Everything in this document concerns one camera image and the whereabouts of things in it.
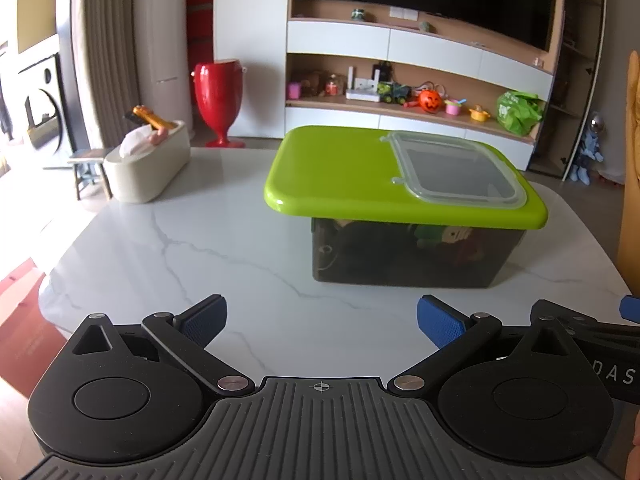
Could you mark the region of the green box lid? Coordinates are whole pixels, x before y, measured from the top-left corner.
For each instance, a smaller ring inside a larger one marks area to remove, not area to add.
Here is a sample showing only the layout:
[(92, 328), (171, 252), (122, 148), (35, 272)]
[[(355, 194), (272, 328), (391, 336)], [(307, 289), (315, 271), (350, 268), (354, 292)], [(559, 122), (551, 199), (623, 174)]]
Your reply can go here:
[(305, 126), (291, 130), (264, 187), (265, 202), (318, 219), (538, 230), (542, 199), (495, 148), (406, 130)]

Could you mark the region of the dark translucent storage box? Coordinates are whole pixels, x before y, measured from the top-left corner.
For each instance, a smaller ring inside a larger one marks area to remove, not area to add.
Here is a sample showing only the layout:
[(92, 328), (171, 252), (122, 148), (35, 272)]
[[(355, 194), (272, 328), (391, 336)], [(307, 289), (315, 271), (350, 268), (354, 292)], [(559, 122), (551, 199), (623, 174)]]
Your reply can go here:
[(519, 230), (473, 228), (462, 257), (418, 249), (408, 224), (311, 220), (312, 274), (319, 282), (352, 285), (486, 288), (524, 236)]

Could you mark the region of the green crochet doll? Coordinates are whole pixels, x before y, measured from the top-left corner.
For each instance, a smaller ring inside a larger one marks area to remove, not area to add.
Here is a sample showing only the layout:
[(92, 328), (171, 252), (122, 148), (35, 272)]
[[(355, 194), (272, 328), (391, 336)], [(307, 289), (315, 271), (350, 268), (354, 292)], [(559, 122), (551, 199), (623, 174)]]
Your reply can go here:
[(442, 244), (446, 226), (420, 226), (420, 224), (409, 224), (408, 233), (416, 241), (416, 248), (427, 249)]

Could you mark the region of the blue plush toy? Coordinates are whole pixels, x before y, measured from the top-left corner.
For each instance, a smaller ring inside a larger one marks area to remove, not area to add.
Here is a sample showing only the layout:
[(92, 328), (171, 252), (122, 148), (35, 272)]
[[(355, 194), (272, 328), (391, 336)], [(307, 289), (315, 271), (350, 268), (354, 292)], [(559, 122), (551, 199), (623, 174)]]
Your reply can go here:
[(592, 162), (603, 162), (604, 156), (600, 151), (600, 134), (604, 131), (604, 121), (599, 113), (594, 112), (582, 134), (578, 151), (574, 158), (570, 175), (573, 182), (590, 185), (589, 168)]

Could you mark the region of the cream tissue box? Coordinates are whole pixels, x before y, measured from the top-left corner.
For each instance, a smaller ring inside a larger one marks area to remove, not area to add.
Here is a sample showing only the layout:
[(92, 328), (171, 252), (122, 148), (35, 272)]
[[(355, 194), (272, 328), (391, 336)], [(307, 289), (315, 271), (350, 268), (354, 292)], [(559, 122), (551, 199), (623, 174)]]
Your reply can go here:
[(132, 116), (143, 122), (105, 157), (103, 167), (115, 200), (144, 204), (155, 200), (189, 162), (190, 134), (181, 120), (167, 120), (144, 105)]

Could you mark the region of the small grey stool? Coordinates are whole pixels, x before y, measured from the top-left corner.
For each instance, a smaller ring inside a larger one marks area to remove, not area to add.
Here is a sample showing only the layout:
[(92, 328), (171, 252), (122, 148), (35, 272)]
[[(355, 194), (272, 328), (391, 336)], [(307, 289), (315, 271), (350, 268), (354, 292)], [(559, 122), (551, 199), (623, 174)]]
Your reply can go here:
[(110, 181), (106, 176), (104, 162), (111, 148), (86, 148), (70, 155), (68, 162), (73, 169), (76, 198), (81, 200), (80, 193), (88, 185), (101, 185), (108, 200), (113, 198)]

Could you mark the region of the green plastic bag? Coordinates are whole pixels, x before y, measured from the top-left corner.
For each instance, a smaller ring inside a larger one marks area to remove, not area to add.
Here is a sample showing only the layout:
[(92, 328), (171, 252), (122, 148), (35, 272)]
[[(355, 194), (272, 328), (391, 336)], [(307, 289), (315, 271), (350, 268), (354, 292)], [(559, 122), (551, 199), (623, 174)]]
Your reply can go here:
[(543, 117), (536, 94), (509, 90), (498, 97), (498, 123), (516, 136), (528, 136)]

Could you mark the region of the yellow toy pot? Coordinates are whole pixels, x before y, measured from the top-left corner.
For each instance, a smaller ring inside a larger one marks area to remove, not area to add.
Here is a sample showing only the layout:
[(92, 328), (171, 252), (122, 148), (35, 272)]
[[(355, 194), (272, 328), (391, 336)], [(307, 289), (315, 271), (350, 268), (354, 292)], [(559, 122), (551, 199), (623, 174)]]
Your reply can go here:
[(491, 118), (491, 114), (480, 105), (470, 107), (469, 113), (474, 122), (487, 122)]

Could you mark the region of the pink toy cup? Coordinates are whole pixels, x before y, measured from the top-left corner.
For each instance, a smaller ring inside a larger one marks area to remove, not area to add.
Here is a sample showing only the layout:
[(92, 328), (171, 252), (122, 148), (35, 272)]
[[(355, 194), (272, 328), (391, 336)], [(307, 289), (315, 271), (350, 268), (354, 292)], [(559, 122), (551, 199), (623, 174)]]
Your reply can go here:
[(445, 100), (445, 113), (450, 116), (459, 116), (462, 113), (465, 102), (466, 100)]

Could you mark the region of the orange pumpkin toy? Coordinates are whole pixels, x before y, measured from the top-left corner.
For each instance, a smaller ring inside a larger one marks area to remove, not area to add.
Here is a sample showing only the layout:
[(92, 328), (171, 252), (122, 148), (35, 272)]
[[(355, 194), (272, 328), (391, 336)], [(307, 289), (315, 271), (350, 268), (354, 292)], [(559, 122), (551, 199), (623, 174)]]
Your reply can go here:
[(403, 107), (420, 107), (428, 114), (436, 114), (444, 105), (444, 100), (436, 90), (422, 90), (411, 101), (402, 104)]

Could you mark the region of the green toy truck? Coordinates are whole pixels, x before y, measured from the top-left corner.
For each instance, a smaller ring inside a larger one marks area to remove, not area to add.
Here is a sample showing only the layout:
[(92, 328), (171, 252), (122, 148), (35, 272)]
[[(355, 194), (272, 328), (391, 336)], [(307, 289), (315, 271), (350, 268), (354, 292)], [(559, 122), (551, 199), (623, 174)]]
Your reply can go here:
[(411, 96), (412, 89), (406, 84), (397, 82), (380, 82), (378, 95), (380, 100), (387, 104), (405, 105)]

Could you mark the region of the white router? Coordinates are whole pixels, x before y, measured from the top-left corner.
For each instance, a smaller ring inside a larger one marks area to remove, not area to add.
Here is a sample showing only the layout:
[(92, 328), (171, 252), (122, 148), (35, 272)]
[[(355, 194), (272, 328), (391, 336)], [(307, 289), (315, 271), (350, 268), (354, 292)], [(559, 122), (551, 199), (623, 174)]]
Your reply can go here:
[(345, 98), (353, 101), (379, 103), (381, 102), (381, 96), (378, 93), (379, 83), (380, 70), (378, 68), (374, 71), (372, 79), (364, 79), (357, 78), (355, 67), (349, 66)]

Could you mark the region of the white tv cabinet shelf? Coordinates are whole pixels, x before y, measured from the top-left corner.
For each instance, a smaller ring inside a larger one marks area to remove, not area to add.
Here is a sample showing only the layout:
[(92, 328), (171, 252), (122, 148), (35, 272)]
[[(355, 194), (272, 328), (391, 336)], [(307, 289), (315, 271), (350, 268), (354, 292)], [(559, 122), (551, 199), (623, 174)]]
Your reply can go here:
[[(562, 39), (560, 4), (551, 22), (550, 46), (544, 50), (465, 22), (380, 4), (291, 0), (288, 12), (286, 76), (302, 78), (312, 91), (286, 101), (285, 130), (326, 125), (433, 131), (484, 142), (514, 166), (528, 166), (537, 129), (516, 136), (495, 117), (472, 119), (470, 110), (480, 106), (496, 114), (498, 96), (506, 90), (549, 101)], [(319, 82), (330, 75), (352, 82), (371, 79), (377, 70), (413, 89), (432, 84), (460, 101), (462, 110), (457, 115), (430, 114), (411, 104), (325, 96)]]

